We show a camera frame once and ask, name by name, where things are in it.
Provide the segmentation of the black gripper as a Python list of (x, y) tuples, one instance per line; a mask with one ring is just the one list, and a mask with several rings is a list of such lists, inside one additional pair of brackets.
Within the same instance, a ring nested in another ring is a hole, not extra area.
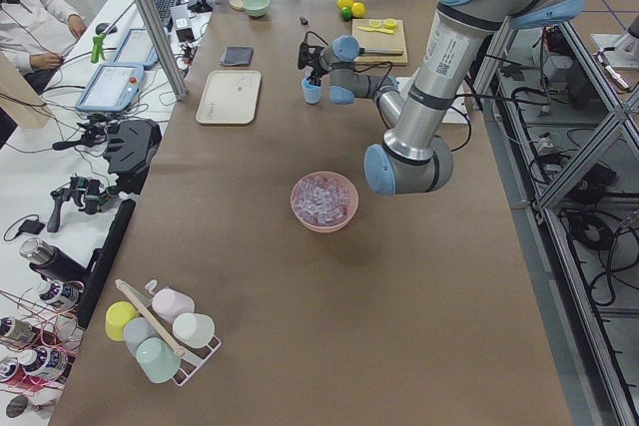
[(328, 73), (328, 69), (321, 62), (323, 46), (310, 45), (307, 42), (301, 42), (298, 52), (297, 67), (299, 70), (311, 68), (310, 83), (319, 85), (320, 78)]

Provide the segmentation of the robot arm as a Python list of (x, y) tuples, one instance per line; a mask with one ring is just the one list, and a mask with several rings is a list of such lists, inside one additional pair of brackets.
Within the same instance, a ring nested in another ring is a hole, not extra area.
[(400, 92), (389, 75), (356, 70), (363, 50), (350, 35), (326, 46), (302, 43), (299, 69), (309, 68), (303, 81), (308, 102), (320, 98), (320, 83), (328, 76), (335, 104), (371, 99), (389, 128), (379, 144), (364, 155), (368, 186), (380, 195), (436, 191), (451, 177), (453, 156), (437, 135), (446, 111), (484, 39), (504, 23), (514, 29), (542, 27), (578, 16), (585, 0), (437, 0), (423, 63)]

